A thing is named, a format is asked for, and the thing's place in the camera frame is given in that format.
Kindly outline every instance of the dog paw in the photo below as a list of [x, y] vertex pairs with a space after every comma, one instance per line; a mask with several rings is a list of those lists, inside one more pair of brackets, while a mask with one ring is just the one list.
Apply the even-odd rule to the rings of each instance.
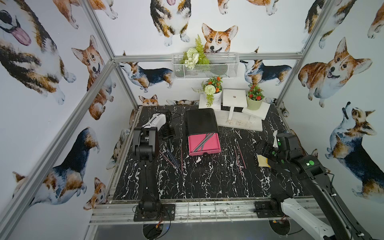
[[76, 81], [76, 76], [73, 73], [68, 73], [68, 77], [65, 80], [69, 83], [73, 83]]
[[170, 38], [166, 38], [165, 41], [164, 41], [164, 45], [165, 45], [166, 47], [172, 45], [172, 37], [170, 37]]
[[190, 41], [190, 38], [188, 37], [188, 35], [181, 36], [181, 34], [180, 34], [180, 38], [181, 38], [181, 41], [186, 42], [186, 43], [189, 43], [189, 41]]

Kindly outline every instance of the dog ear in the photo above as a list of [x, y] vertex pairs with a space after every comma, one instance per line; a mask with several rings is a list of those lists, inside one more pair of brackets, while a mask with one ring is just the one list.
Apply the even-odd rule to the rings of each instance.
[[319, 156], [319, 152], [318, 152], [317, 148], [316, 148], [315, 150], [313, 150], [313, 152], [312, 152], [311, 155], [312, 155], [312, 156], [315, 156], [315, 157], [318, 157], [318, 156]]
[[335, 57], [339, 55], [340, 53], [346, 52], [347, 51], [347, 40], [345, 37], [339, 42], [339, 45], [337, 46], [336, 52], [335, 52]]
[[91, 39], [89, 40], [89, 46], [93, 47], [96, 51], [98, 50], [97, 42], [93, 35], [91, 35]]
[[365, 111], [365, 116], [369, 116], [371, 113], [373, 113], [374, 111], [376, 110], [369, 110], [369, 111]]
[[363, 125], [361, 126], [361, 130], [359, 132], [366, 135], [371, 135], [371, 136], [377, 134], [377, 132], [373, 129], [372, 125], [369, 122], [363, 123]]
[[168, 103], [169, 105], [177, 105], [177, 102], [178, 102], [178, 101], [167, 100], [167, 103]]
[[236, 36], [237, 31], [238, 31], [238, 26], [232, 26], [231, 28], [225, 31], [228, 34], [230, 41]]
[[89, 210], [89, 209], [92, 209], [92, 199], [90, 199], [84, 206], [83, 206], [84, 210]]
[[369, 58], [355, 59], [357, 65], [353, 68], [353, 74], [364, 72], [372, 65], [372, 60]]
[[208, 39], [208, 36], [213, 32], [213, 29], [203, 23], [201, 29], [203, 30], [205, 40]]
[[85, 64], [84, 55], [83, 55], [84, 50], [72, 48], [72, 52], [77, 57], [77, 59], [79, 59], [82, 63]]
[[95, 189], [97, 188], [97, 186], [101, 183], [100, 179], [98, 179], [97, 177], [95, 177]]

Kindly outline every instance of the white mesh basket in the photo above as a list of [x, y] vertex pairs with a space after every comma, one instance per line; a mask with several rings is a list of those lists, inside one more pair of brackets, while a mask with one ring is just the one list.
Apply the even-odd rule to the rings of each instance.
[[176, 79], [207, 79], [215, 76], [234, 78], [237, 74], [239, 56], [237, 53], [206, 53], [208, 65], [195, 65], [194, 69], [181, 64], [184, 54], [172, 54], [172, 65]]

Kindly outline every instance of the white wall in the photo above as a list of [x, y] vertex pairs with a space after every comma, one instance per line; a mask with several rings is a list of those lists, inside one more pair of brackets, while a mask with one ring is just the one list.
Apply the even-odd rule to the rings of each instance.
[[[324, 101], [324, 108], [319, 106], [318, 98], [313, 98], [312, 101], [308, 99], [308, 88], [303, 87], [297, 77], [284, 99], [285, 106], [290, 111], [290, 116], [287, 118], [289, 127], [296, 132], [308, 153], [318, 149], [321, 163], [335, 174], [333, 184], [341, 198], [360, 224], [376, 239], [384, 237], [380, 220], [384, 214], [383, 204], [374, 199], [355, 196], [352, 189], [360, 192], [361, 180], [357, 179], [337, 159], [327, 159], [325, 154], [330, 147], [329, 137], [332, 131], [343, 120], [342, 108], [350, 101], [364, 111], [376, 110], [368, 116], [367, 122], [372, 125], [377, 135], [365, 135], [362, 145], [381, 171], [384, 170], [381, 154], [381, 137], [384, 132], [381, 101], [382, 87], [384, 87], [382, 81], [384, 33], [377, 33], [374, 39], [367, 37], [368, 29], [382, 4], [383, 0], [356, 1], [344, 22], [327, 39], [325, 48], [319, 48], [317, 43], [320, 38], [318, 38], [305, 61], [305, 64], [328, 63], [334, 58], [340, 40], [346, 37], [350, 55], [354, 58], [370, 58], [373, 61], [369, 69], [352, 76], [345, 86]], [[383, 193], [381, 189], [379, 194], [381, 199]]]
[[159, 36], [154, 26], [149, 0], [115, 0], [112, 8], [118, 13], [116, 19], [110, 19], [102, 11], [96, 13], [115, 55], [122, 55], [124, 50], [127, 55], [186, 51], [195, 45], [197, 34], [205, 44], [202, 23], [215, 31], [225, 31], [237, 25], [238, 33], [231, 41], [232, 52], [249, 53], [258, 46], [262, 53], [297, 52], [303, 47], [301, 41], [305, 37], [305, 19], [312, 3], [308, 0], [279, 1], [276, 3], [277, 11], [268, 16], [265, 6], [256, 6], [246, 0], [230, 0], [228, 13], [222, 15], [217, 0], [192, 0], [191, 17], [186, 31], [191, 41], [182, 42], [180, 36], [175, 35], [171, 46], [164, 45], [164, 36]]
[[[65, 102], [63, 105], [58, 105], [51, 94], [43, 98], [36, 91], [25, 87], [11, 77], [3, 65], [0, 65], [2, 76], [0, 99], [4, 103], [0, 118], [0, 152], [2, 153], [0, 180], [8, 183], [2, 188], [0, 211], [11, 200], [16, 186], [12, 171], [29, 174], [86, 93], [89, 77], [86, 66], [71, 50], [71, 48], [88, 47], [90, 35], [94, 34], [82, 8], [73, 7], [72, 9], [80, 25], [79, 29], [74, 29], [60, 14], [53, 1], [26, 0], [26, 3], [57, 45], [66, 69], [76, 76], [76, 81], [68, 83], [64, 78], [61, 79], [59, 86], [65, 94]], [[24, 27], [24, 30], [31, 36], [32, 41], [35, 41], [33, 39], [35, 30], [28, 27]], [[8, 41], [11, 38], [9, 33], [0, 30], [0, 40]], [[16, 42], [14, 48], [18, 48], [19, 45], [21, 44]], [[99, 52], [105, 61], [108, 60], [101, 46], [99, 46]]]
[[116, 88], [112, 90], [113, 102], [107, 102], [106, 111], [99, 120], [95, 120], [87, 112], [81, 120], [75, 133], [54, 166], [60, 165], [71, 150], [78, 134], [86, 127], [91, 127], [96, 133], [100, 152], [93, 149], [89, 152], [83, 182], [87, 186], [85, 193], [80, 196], [74, 194], [67, 202], [59, 205], [37, 203], [31, 206], [24, 214], [10, 239], [83, 239], [92, 210], [83, 207], [94, 194], [94, 178], [97, 177], [106, 186], [109, 184], [114, 169], [106, 170], [106, 165], [114, 152], [116, 142], [119, 140], [122, 129], [129, 128], [129, 117], [133, 109], [129, 98], [119, 82], [114, 71], [111, 74]]

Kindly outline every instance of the corgi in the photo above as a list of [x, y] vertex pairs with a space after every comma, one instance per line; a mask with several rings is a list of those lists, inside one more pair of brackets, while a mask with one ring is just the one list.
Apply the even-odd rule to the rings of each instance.
[[62, 77], [73, 83], [56, 44], [24, 0], [0, 1], [0, 62], [9, 74], [44, 98], [51, 93], [59, 105], [65, 95], [59, 87]]
[[307, 18], [305, 19], [305, 28], [304, 32], [307, 32], [308, 34], [302, 41], [302, 43], [306, 43], [308, 40], [308, 37], [310, 36], [313, 27], [319, 18], [319, 15], [321, 13], [321, 10], [323, 9], [323, 6], [325, 4], [325, 0], [315, 0], [315, 2], [312, 4], [311, 8], [308, 10]]
[[325, 47], [325, 40], [329, 35], [339, 26], [347, 17], [349, 11], [355, 4], [356, 0], [336, 0], [336, 6], [332, 9], [331, 16], [326, 22], [321, 32], [321, 39], [319, 41], [319, 47], [323, 49]]
[[157, 101], [156, 94], [153, 95], [151, 98], [144, 98], [142, 96], [139, 96], [140, 101], [142, 101], [143, 106], [158, 106], [159, 102]]
[[[266, 98], [264, 98], [264, 100], [265, 100], [266, 103], [276, 105], [277, 98], [266, 97]], [[284, 117], [287, 118], [287, 117], [289, 116], [289, 112], [288, 112], [288, 110], [285, 108], [285, 106], [284, 106], [284, 102], [281, 102], [281, 105], [280, 105], [280, 111], [282, 112], [282, 114], [283, 114]]]
[[179, 100], [179, 101], [167, 100], [167, 103], [169, 105], [195, 105], [195, 106], [198, 106], [199, 102], [200, 102], [200, 100], [194, 100], [194, 101], [191, 101], [191, 100]]
[[164, 45], [172, 45], [173, 35], [180, 34], [180, 39], [188, 43], [187, 31], [191, 17], [191, 0], [151, 0], [153, 24], [160, 36], [164, 36]]
[[97, 148], [100, 151], [96, 133], [92, 128], [82, 130], [72, 149], [64, 159], [63, 163], [51, 169], [44, 179], [30, 206], [37, 203], [48, 203], [58, 205], [67, 202], [75, 193], [78, 197], [87, 191], [83, 182], [85, 168], [89, 157], [89, 150]]
[[384, 3], [377, 11], [375, 20], [373, 20], [371, 27], [368, 30], [368, 38], [375, 38], [375, 33], [380, 32], [381, 27], [384, 25]]
[[[104, 67], [104, 61], [98, 52], [98, 46], [95, 37], [91, 35], [89, 40], [89, 47], [87, 47], [85, 50], [72, 48], [72, 52], [88, 68], [88, 91]], [[93, 100], [91, 106], [89, 107], [89, 113], [95, 120], [99, 120], [101, 115], [104, 113], [104, 105], [107, 103], [107, 100], [110, 102], [113, 101], [113, 96], [111, 96], [111, 93], [112, 88], [115, 87], [116, 83], [112, 83], [112, 79], [108, 78], [105, 81], [103, 87], [101, 87], [96, 98]]]
[[205, 53], [229, 52], [231, 41], [236, 36], [238, 26], [232, 26], [226, 31], [214, 31], [205, 23], [202, 25], [204, 38], [207, 41], [204, 46]]
[[326, 98], [333, 96], [352, 75], [364, 72], [371, 65], [371, 59], [355, 59], [348, 53], [344, 37], [329, 63], [308, 63], [300, 70], [298, 78], [302, 86], [310, 90], [308, 99], [320, 98], [319, 105], [323, 108]]
[[107, 200], [105, 196], [107, 188], [104, 183], [95, 177], [95, 192], [91, 199], [84, 205], [84, 210], [94, 209], [97, 204], [103, 204]]
[[329, 154], [325, 156], [328, 159], [337, 158], [362, 182], [361, 192], [352, 189], [356, 196], [384, 203], [384, 173], [362, 146], [365, 135], [377, 134], [367, 122], [367, 117], [374, 111], [363, 111], [348, 102], [342, 108], [343, 121], [329, 138], [331, 147], [327, 148]]
[[117, 162], [119, 154], [121, 152], [121, 148], [122, 148], [122, 145], [124, 143], [124, 140], [130, 134], [130, 132], [131, 131], [129, 129], [121, 130], [120, 138], [115, 145], [115, 149], [113, 150], [113, 155], [112, 155], [109, 163], [107, 164], [106, 169], [112, 169], [116, 166], [116, 162]]
[[15, 194], [20, 190], [20, 188], [22, 187], [24, 182], [28, 179], [28, 177], [21, 175], [21, 174], [18, 174], [17, 172], [12, 172], [12, 173], [15, 175], [16, 183], [17, 183], [16, 188], [13, 191], [13, 195], [12, 195], [12, 198], [14, 198]]
[[[228, 1], [229, 0], [217, 0], [218, 9], [221, 14], [227, 14], [228, 11]], [[272, 15], [277, 11], [276, 3], [279, 0], [247, 0], [248, 2], [252, 3], [253, 5], [257, 6], [265, 6], [266, 13], [268, 15]]]
[[292, 67], [288, 65], [265, 66], [263, 60], [240, 61], [245, 65], [244, 77], [250, 84], [264, 83], [275, 78], [278, 79], [276, 86], [280, 85], [289, 76]]
[[[59, 12], [67, 19], [67, 21], [75, 28], [78, 29], [79, 25], [76, 23], [76, 19], [72, 15], [72, 7], [80, 6], [79, 0], [53, 0]], [[94, 10], [103, 10], [108, 17], [116, 19], [118, 14], [112, 9], [113, 0], [89, 0]]]
[[148, 92], [148, 87], [163, 81], [169, 84], [168, 88], [172, 87], [173, 71], [168, 68], [143, 69], [138, 63], [133, 62], [119, 63], [119, 66], [126, 72], [129, 80], [140, 89], [144, 89], [145, 93]]

